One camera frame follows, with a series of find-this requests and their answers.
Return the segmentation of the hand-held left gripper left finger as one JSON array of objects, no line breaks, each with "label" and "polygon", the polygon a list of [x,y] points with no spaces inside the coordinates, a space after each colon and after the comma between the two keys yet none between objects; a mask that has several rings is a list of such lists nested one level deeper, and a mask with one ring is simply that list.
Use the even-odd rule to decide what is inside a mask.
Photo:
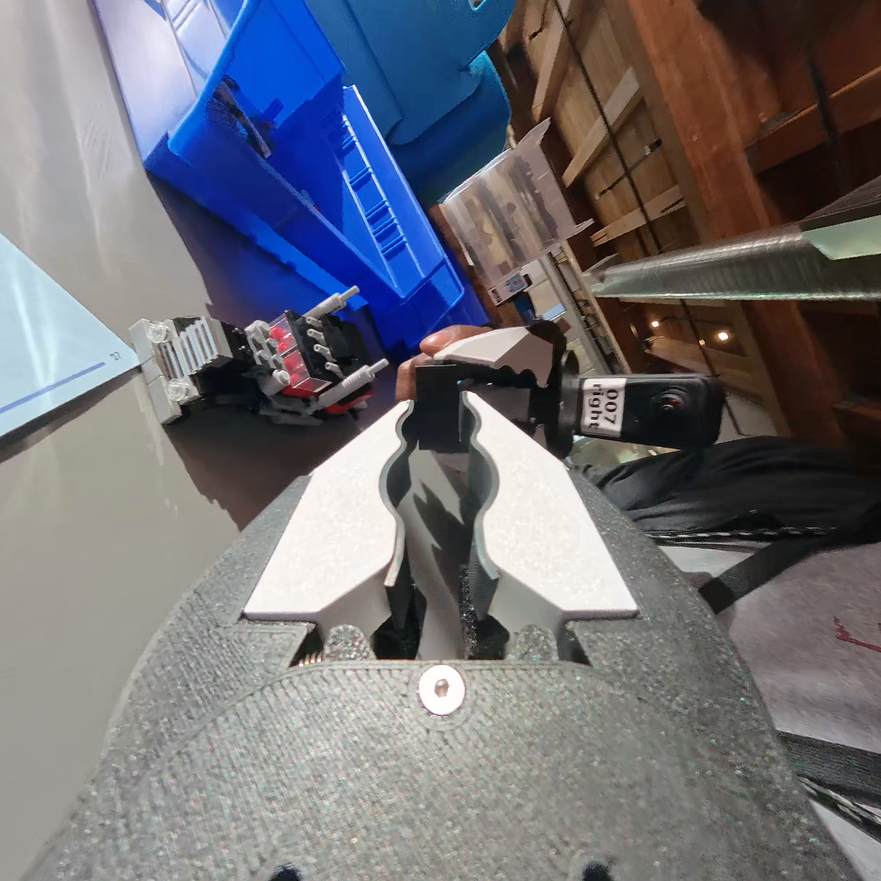
[{"label": "hand-held left gripper left finger", "polygon": [[412,410],[412,401],[398,403],[312,472],[244,618],[375,630],[390,617],[404,537],[389,475]]}]

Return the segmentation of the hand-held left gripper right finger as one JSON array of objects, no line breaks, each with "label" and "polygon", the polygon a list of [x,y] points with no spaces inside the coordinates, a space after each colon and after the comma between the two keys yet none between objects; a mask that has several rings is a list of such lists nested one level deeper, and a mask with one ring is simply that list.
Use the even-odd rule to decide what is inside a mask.
[{"label": "hand-held left gripper right finger", "polygon": [[464,392],[463,407],[474,425],[468,488],[478,504],[479,615],[507,630],[637,616],[568,468],[476,394]]}]

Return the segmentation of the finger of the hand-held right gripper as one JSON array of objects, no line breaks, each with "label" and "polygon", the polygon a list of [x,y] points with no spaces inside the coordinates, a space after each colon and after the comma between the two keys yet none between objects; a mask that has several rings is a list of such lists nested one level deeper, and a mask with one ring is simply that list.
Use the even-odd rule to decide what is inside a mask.
[{"label": "finger of the hand-held right gripper", "polygon": [[565,336],[554,323],[491,329],[442,348],[433,363],[453,366],[460,378],[502,387],[547,389],[565,354]]}]

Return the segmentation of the black toy plate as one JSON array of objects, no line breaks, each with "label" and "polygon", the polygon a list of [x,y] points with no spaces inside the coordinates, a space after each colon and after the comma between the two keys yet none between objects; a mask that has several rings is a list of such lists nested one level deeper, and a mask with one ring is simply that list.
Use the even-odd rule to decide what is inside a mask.
[{"label": "black toy plate", "polygon": [[468,451],[462,383],[473,377],[464,365],[443,363],[415,369],[413,410],[405,423],[408,438],[423,451],[457,455]]}]

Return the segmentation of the blue plastic bin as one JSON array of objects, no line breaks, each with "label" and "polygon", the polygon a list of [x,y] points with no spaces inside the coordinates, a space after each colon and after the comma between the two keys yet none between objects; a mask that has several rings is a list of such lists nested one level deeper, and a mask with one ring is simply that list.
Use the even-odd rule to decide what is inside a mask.
[{"label": "blue plastic bin", "polygon": [[462,301],[464,288],[355,86],[345,85],[329,139],[377,252],[374,266],[395,294],[378,307],[396,334],[418,341]]}]

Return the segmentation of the toy brick truck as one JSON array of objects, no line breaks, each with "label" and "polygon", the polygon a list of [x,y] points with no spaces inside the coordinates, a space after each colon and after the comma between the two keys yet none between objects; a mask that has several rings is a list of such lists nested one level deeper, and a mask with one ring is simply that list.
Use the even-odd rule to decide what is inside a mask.
[{"label": "toy brick truck", "polygon": [[358,327],[337,317],[357,293],[247,327],[210,315],[139,320],[129,337],[160,424],[216,406],[299,427],[359,412],[389,362],[370,362]]}]

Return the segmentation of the person's right hand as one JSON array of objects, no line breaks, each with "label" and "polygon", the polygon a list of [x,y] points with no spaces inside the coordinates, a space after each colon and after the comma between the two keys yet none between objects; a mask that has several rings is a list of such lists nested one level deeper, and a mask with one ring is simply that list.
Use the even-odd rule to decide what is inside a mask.
[{"label": "person's right hand", "polygon": [[419,345],[419,353],[413,358],[402,362],[397,369],[395,401],[405,402],[415,399],[415,371],[419,367],[431,364],[438,352],[460,340],[485,334],[490,329],[489,327],[452,325],[426,336]]}]

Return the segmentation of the small white product box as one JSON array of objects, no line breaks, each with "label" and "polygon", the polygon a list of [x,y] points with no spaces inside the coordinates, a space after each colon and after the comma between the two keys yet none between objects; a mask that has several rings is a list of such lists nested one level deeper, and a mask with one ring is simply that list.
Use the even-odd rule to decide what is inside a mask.
[{"label": "small white product box", "polygon": [[529,297],[532,278],[528,272],[514,272],[488,289],[491,302],[499,307],[505,303],[516,301],[523,296]]}]

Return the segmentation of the clear plastic storage box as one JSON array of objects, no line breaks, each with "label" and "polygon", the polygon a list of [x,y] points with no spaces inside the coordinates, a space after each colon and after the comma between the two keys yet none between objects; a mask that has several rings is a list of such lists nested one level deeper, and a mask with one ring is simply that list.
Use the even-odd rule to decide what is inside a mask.
[{"label": "clear plastic storage box", "polygon": [[549,119],[453,190],[440,204],[484,284],[502,283],[561,241],[593,225],[577,223],[543,139]]}]

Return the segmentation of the blue felt bag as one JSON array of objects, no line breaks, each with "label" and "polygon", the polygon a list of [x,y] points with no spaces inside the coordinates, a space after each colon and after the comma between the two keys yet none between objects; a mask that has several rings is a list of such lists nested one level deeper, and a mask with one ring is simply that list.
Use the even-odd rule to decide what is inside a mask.
[{"label": "blue felt bag", "polygon": [[506,147],[511,108],[487,50],[514,1],[308,1],[424,207]]}]

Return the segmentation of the light blue instruction booklet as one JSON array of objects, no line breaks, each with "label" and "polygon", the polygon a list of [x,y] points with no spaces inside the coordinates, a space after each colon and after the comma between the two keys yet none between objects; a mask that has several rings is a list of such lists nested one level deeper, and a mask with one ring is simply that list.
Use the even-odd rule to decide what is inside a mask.
[{"label": "light blue instruction booklet", "polygon": [[139,368],[137,354],[1,238],[1,436]]}]

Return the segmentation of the pile of loose toy bricks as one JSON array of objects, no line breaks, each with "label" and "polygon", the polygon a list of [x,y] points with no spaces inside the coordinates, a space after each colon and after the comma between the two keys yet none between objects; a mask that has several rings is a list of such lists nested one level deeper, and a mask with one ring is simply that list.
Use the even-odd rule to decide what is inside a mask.
[{"label": "pile of loose toy bricks", "polygon": [[244,87],[229,75],[217,82],[206,82],[204,93],[212,112],[235,128],[260,159],[269,161],[277,149],[278,135],[276,121],[269,112],[258,109]]}]

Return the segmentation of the blue bin with white card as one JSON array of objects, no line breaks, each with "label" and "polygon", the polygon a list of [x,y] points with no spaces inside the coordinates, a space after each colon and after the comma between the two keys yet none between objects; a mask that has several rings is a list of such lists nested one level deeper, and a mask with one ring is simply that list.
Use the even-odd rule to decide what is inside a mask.
[{"label": "blue bin with white card", "polygon": [[[378,307],[395,299],[329,139],[342,113],[343,65],[304,2],[245,2],[223,36],[210,3],[164,2],[186,69],[145,166],[299,278],[299,309],[358,286],[381,343],[409,347]],[[229,75],[277,124],[260,159],[212,112],[206,82]]]}]

